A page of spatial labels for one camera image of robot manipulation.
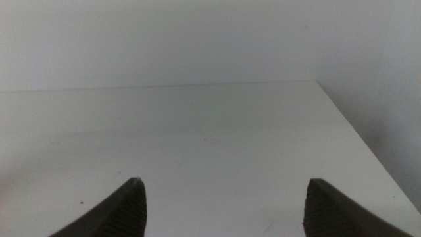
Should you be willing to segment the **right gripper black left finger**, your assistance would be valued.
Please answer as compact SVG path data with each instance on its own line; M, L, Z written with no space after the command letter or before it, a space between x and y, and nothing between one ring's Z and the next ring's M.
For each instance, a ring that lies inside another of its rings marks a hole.
M144 237L147 198L140 178L130 178L101 203L52 237Z

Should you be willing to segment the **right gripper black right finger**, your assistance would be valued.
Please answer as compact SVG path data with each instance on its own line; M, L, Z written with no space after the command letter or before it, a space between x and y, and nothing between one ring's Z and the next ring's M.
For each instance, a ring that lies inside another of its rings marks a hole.
M307 186L303 228L307 237L411 237L321 178Z

